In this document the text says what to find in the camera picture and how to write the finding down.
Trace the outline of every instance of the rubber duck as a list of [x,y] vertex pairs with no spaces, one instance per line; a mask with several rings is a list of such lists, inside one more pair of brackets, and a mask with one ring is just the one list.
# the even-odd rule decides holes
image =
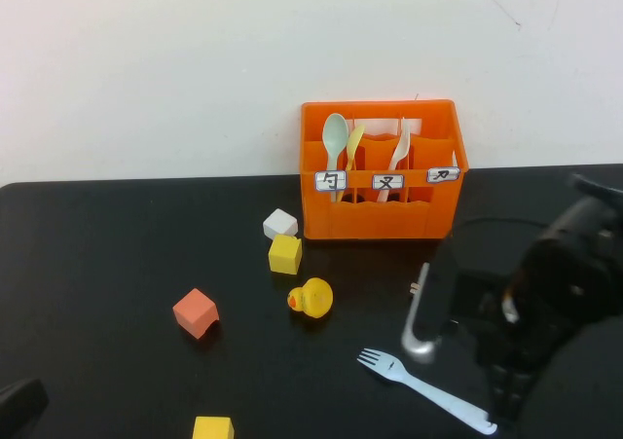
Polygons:
[[294,288],[288,295],[288,306],[316,319],[329,312],[333,305],[333,290],[321,278],[310,278],[305,285]]

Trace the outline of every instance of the orange plastic caddy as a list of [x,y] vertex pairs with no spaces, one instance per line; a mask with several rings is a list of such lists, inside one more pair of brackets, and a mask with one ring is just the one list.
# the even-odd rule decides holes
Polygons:
[[[451,100],[391,102],[318,102],[302,109],[301,190],[305,237],[309,239],[443,238],[452,228],[464,174],[469,170],[457,111]],[[411,134],[409,155],[387,171],[399,136],[364,134],[355,165],[347,172],[342,201],[316,190],[315,174],[327,167],[322,129],[339,113],[365,124],[369,119],[421,119],[419,135]],[[346,150],[338,169],[346,167]],[[403,187],[376,202],[379,177],[402,175]]]

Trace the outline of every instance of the yellow block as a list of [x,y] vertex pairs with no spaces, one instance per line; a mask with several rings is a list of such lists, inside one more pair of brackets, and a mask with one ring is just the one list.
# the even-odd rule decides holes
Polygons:
[[193,439],[234,439],[232,420],[218,417],[197,417]]
[[301,264],[301,256],[303,256],[303,244],[300,239],[277,235],[269,251],[271,271],[296,275]]

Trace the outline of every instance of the white wall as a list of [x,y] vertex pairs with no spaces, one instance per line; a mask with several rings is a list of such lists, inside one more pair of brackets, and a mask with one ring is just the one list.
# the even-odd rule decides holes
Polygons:
[[623,0],[0,0],[0,184],[293,173],[300,105],[448,97],[472,166],[621,162]]

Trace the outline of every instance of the chinese character label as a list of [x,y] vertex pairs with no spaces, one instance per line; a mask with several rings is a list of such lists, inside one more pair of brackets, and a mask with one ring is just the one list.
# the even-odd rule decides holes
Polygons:
[[405,186],[402,174],[375,174],[372,177],[372,189],[400,189]]
[[343,191],[347,188],[347,173],[343,170],[317,171],[315,189],[321,193]]
[[460,168],[448,166],[447,168],[431,168],[428,171],[429,183],[441,183],[443,181],[456,181],[460,176]]

